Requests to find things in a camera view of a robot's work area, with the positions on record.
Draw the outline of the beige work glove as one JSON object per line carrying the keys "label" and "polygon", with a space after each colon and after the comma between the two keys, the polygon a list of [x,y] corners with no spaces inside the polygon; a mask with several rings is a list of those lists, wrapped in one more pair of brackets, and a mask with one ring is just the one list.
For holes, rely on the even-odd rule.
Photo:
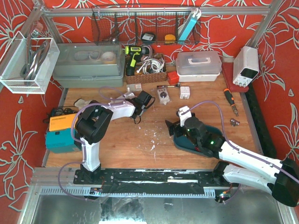
{"label": "beige work glove", "polygon": [[89,105],[91,100],[83,100],[82,98],[79,98],[74,102],[74,106],[77,107],[79,110],[81,110],[83,107]]}

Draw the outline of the white peg board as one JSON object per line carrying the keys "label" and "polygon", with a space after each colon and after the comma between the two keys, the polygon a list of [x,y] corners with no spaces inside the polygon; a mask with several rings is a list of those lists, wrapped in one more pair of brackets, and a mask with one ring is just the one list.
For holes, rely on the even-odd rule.
{"label": "white peg board", "polygon": [[128,98],[135,98],[135,94],[133,92],[127,92],[124,94],[124,98],[128,99]]}

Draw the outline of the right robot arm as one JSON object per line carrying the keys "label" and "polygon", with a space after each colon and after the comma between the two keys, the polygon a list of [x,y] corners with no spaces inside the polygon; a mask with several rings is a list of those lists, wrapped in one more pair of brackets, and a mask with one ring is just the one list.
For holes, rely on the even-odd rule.
{"label": "right robot arm", "polygon": [[240,147],[217,128],[192,116],[185,122],[166,121],[177,149],[216,158],[215,182],[238,183],[261,189],[278,202],[296,207],[299,201],[299,167],[291,159],[273,159]]}

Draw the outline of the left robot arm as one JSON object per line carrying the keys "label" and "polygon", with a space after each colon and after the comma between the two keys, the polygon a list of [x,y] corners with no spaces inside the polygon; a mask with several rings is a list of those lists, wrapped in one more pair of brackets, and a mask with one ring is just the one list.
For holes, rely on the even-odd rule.
{"label": "left robot arm", "polygon": [[149,109],[155,98],[145,91],[138,96],[128,92],[122,96],[111,99],[107,104],[92,100],[78,112],[75,129],[79,136],[83,161],[77,170],[75,182],[97,182],[101,177],[101,164],[99,159],[100,141],[105,136],[112,120],[131,118],[135,124],[137,118]]}

